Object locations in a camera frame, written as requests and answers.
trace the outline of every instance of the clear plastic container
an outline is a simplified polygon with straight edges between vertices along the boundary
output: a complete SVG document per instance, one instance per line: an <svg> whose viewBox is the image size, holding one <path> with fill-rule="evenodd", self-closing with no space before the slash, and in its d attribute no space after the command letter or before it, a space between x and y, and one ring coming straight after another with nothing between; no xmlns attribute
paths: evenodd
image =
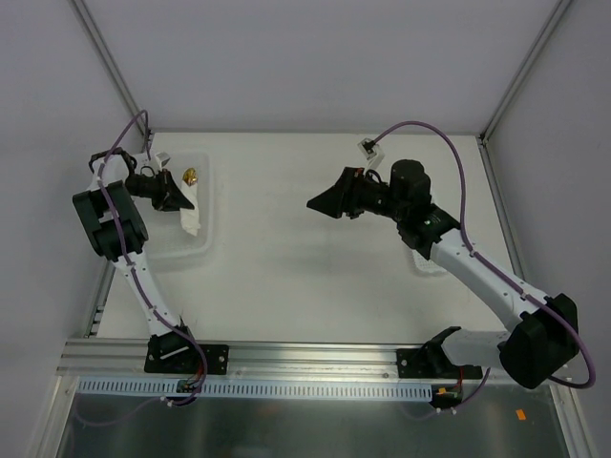
<svg viewBox="0 0 611 458"><path fill-rule="evenodd" d="M203 255L212 242L214 188L210 157L203 151L168 153L171 159L165 168L172 172L178 187L186 169L193 167L198 173L201 229L196 237L191 236L180 226L180 212L158 212L149 199L135 198L134 202L149 233L145 246L151 260L177 260Z"/></svg>

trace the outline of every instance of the perforated metal strip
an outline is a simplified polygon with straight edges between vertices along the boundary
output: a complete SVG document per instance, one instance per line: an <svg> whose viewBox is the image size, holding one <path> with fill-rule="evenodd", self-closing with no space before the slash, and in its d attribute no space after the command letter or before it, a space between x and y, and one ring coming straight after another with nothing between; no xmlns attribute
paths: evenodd
<svg viewBox="0 0 611 458"><path fill-rule="evenodd" d="M81 377L78 392L125 396L185 396L179 379ZM322 399L429 402L431 386L413 383L329 383L260 380L206 380L201 396L211 398Z"/></svg>

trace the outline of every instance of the white wall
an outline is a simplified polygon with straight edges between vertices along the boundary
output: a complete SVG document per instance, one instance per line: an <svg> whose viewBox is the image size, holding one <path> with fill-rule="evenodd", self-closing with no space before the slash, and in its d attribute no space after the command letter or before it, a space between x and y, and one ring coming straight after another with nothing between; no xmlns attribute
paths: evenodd
<svg viewBox="0 0 611 458"><path fill-rule="evenodd" d="M156 128L480 133L557 0L90 0Z"/></svg>
<svg viewBox="0 0 611 458"><path fill-rule="evenodd" d="M611 452L610 23L610 2L576 2L491 144L527 278L579 306L599 373L579 397L600 456Z"/></svg>
<svg viewBox="0 0 611 458"><path fill-rule="evenodd" d="M29 446L100 266L72 194L129 116L66 1L5 2L0 55L0 443L12 458Z"/></svg>

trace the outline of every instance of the glass panel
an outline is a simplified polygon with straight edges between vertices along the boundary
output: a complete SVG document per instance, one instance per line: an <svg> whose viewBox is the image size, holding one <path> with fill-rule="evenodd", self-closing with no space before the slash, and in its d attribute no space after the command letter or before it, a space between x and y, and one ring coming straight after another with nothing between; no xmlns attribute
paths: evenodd
<svg viewBox="0 0 611 458"><path fill-rule="evenodd" d="M455 416L414 418L428 405L373 401L199 398L186 407L146 398L81 395L59 456L75 457L568 457L549 388L487 386Z"/></svg>

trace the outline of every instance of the black mounting bracket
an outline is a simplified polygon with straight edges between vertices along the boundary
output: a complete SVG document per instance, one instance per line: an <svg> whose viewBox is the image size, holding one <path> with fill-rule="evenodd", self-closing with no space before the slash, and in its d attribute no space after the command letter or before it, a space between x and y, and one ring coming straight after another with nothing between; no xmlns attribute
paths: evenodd
<svg viewBox="0 0 611 458"><path fill-rule="evenodd" d="M400 379L459 379L479 380L484 374L478 365L457 366L450 363L441 344L460 327L449 327L437 334L420 348L396 350L397 373Z"/></svg>
<svg viewBox="0 0 611 458"><path fill-rule="evenodd" d="M186 326L179 326L183 333L189 333ZM201 343L206 357L206 375L227 375L229 345ZM201 365L200 353L174 332L153 336L148 343L144 372L148 374L195 374Z"/></svg>

